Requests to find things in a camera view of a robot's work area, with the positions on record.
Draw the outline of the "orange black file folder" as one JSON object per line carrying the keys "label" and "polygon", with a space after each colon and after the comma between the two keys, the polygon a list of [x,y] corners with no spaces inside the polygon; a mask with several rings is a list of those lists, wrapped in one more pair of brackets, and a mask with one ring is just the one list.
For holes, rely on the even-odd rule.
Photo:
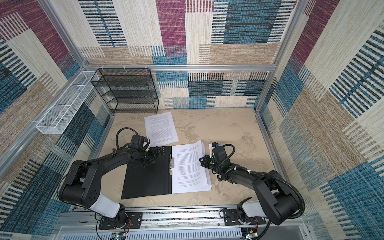
{"label": "orange black file folder", "polygon": [[128,166],[121,199],[169,195],[172,193],[172,147],[160,147],[160,155],[150,166]]}

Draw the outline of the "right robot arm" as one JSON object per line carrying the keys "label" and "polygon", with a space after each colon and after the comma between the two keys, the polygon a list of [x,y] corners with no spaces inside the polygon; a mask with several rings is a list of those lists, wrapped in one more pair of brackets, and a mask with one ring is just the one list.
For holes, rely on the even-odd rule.
{"label": "right robot arm", "polygon": [[304,214],[304,198],[293,185],[277,171],[255,172],[231,163],[230,158],[235,151],[232,144],[216,144],[211,154],[200,158],[199,162],[202,167],[216,174],[218,181],[228,181],[253,190],[266,218],[277,226]]}

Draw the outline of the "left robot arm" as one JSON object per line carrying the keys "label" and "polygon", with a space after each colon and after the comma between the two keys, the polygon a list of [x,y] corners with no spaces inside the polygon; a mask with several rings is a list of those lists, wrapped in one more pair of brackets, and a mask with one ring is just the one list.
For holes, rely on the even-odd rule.
{"label": "left robot arm", "polygon": [[99,214],[102,221],[112,222],[121,228],[128,220],[125,207],[102,194],[103,176],[122,165],[135,162],[140,162],[143,167],[150,166],[161,155],[161,150],[150,147],[149,137],[140,136],[129,127],[120,129],[115,140],[116,148],[111,154],[73,162],[61,180],[57,196],[63,203],[88,209]]}

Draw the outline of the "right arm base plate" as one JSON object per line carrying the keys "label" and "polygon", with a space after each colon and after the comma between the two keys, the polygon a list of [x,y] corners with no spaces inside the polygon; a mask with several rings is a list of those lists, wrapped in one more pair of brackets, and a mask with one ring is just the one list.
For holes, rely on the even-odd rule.
{"label": "right arm base plate", "polygon": [[264,217],[248,217],[244,211],[239,209],[223,208],[219,211],[219,216],[224,219],[226,226],[264,225],[267,223]]}

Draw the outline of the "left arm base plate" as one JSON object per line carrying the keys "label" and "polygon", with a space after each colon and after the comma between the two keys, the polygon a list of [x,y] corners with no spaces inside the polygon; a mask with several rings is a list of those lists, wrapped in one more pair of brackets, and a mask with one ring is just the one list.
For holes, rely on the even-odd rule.
{"label": "left arm base plate", "polygon": [[128,230],[139,229],[142,224],[142,212],[125,212],[117,214],[115,218],[102,217],[98,230]]}

